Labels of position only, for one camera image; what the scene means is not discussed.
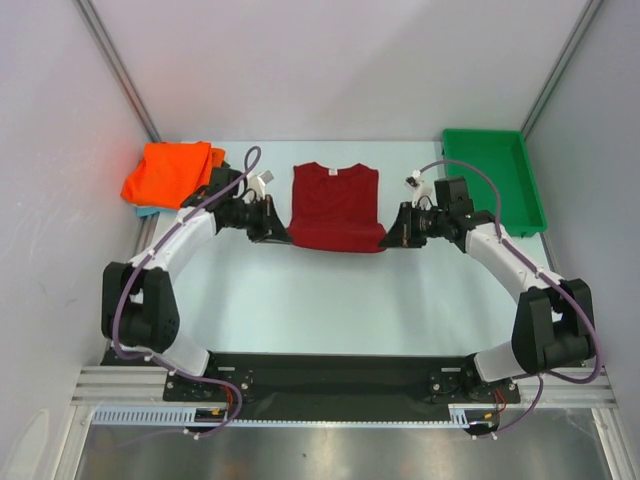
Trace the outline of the dark red t-shirt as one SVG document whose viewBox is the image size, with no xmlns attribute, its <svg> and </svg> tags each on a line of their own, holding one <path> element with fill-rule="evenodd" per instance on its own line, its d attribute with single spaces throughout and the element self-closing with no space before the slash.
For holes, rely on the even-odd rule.
<svg viewBox="0 0 640 480">
<path fill-rule="evenodd" d="M 383 252 L 378 189 L 379 172 L 360 163 L 342 169 L 316 162 L 295 166 L 287 228 L 292 243 L 339 253 Z"/>
</svg>

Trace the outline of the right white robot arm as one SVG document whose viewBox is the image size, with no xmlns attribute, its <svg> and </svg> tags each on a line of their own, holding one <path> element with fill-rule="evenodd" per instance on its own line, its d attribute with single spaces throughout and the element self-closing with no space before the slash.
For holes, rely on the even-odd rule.
<svg viewBox="0 0 640 480">
<path fill-rule="evenodd" d="M 480 263 L 516 304 L 510 340 L 468 357 L 463 393 L 484 401 L 499 382 L 549 373 L 599 358 L 592 295 L 581 279 L 566 280 L 536 264 L 513 243 L 496 215 L 478 210 L 462 177 L 427 186 L 420 173 L 406 179 L 413 198 L 401 203 L 383 248 L 422 248 L 443 238 Z"/>
</svg>

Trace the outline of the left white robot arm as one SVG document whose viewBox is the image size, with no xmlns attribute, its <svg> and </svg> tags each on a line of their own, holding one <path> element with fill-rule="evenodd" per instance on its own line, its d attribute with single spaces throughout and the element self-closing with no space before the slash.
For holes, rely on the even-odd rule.
<svg viewBox="0 0 640 480">
<path fill-rule="evenodd" d="M 225 228 L 245 231 L 253 243 L 291 243 L 266 186 L 273 176 L 212 170 L 208 184 L 180 205 L 168 230 L 126 263 L 111 262 L 103 272 L 101 330 L 125 359 L 157 358 L 187 374 L 197 398 L 214 397 L 220 374 L 208 367 L 209 351 L 186 330 L 173 282 L 193 255 Z"/>
</svg>

